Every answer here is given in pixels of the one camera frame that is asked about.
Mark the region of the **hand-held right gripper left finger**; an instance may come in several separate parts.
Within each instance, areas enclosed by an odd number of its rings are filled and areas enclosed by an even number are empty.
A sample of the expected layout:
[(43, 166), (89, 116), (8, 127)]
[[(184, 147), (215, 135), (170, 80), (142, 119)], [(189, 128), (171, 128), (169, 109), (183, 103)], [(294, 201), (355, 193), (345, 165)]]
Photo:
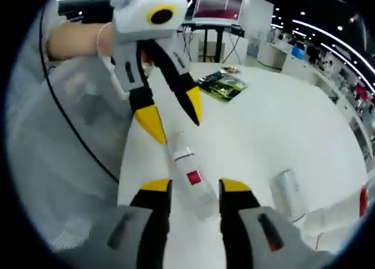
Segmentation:
[(142, 185), (129, 205), (119, 206), (107, 246), (112, 268), (162, 268), (170, 229), (172, 180)]

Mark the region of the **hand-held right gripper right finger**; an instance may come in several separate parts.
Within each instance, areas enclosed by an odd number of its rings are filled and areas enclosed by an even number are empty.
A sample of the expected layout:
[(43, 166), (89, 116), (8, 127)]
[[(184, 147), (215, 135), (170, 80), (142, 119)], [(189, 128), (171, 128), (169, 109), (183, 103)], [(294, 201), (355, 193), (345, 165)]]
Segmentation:
[(324, 268), (333, 258), (306, 245), (300, 230), (261, 206), (245, 183), (219, 180), (219, 211), (227, 268)]

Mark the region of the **person's left hand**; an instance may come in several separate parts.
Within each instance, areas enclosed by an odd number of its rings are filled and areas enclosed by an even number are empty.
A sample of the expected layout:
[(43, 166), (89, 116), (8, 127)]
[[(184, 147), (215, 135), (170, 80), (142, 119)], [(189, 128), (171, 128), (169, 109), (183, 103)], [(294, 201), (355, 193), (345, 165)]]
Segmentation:
[(113, 50), (114, 30), (113, 23), (104, 24), (97, 34), (97, 50), (104, 56), (110, 57)]

